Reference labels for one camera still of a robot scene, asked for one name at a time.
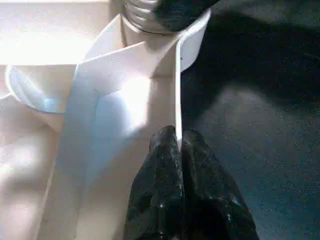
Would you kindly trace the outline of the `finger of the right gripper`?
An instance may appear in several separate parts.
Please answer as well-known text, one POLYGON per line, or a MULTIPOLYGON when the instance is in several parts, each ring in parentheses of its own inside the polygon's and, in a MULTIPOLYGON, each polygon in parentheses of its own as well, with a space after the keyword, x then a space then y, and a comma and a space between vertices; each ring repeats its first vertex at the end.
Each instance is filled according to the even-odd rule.
POLYGON ((166 30, 179 32, 216 3, 216 0, 160 0, 152 13, 166 30))

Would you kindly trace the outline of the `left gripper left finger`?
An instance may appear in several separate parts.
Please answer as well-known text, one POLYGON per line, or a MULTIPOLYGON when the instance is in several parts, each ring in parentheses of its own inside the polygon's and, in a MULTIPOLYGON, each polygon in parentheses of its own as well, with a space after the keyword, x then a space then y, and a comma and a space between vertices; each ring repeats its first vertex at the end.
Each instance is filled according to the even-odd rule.
POLYGON ((150 139, 136 174, 124 225, 126 240, 181 240, 185 193, 176 129, 168 125, 150 139))

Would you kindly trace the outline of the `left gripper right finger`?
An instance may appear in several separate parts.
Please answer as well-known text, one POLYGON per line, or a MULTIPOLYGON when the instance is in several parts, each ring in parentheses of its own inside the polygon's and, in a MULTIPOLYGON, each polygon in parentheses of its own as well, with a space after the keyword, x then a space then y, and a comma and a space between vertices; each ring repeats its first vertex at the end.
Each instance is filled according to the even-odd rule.
POLYGON ((183 133, 181 145, 190 240, 257 240, 254 219, 233 177, 202 135, 183 133))

